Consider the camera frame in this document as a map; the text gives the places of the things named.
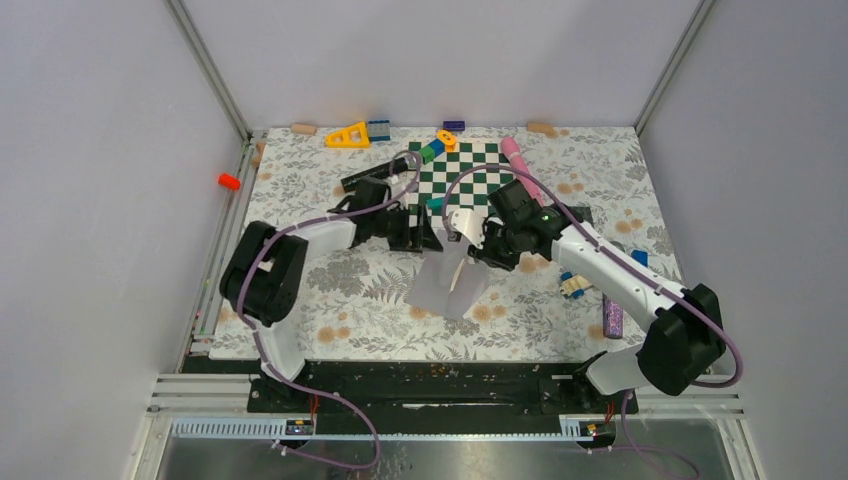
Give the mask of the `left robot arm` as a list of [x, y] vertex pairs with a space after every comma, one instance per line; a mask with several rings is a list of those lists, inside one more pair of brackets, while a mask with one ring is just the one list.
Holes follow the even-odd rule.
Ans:
[[288, 411], [309, 401], [310, 385], [298, 375], [306, 364], [291, 324], [307, 262], [355, 248], [371, 238], [392, 251], [440, 252], [425, 208], [405, 207], [384, 180], [365, 177], [327, 215], [283, 229], [248, 224], [219, 281], [219, 292], [250, 329], [262, 371], [275, 380], [272, 398]]

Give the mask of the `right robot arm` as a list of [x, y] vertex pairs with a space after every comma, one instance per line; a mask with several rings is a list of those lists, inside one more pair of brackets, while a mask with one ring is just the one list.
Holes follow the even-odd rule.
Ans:
[[642, 344], [602, 352], [580, 369], [575, 402], [597, 412], [613, 394], [651, 385], [677, 396], [726, 351], [716, 294], [665, 279], [617, 250], [591, 226], [556, 204], [541, 206], [514, 180], [488, 197], [495, 217], [469, 255], [490, 267], [513, 270], [524, 252], [538, 254], [601, 290], [636, 321]]

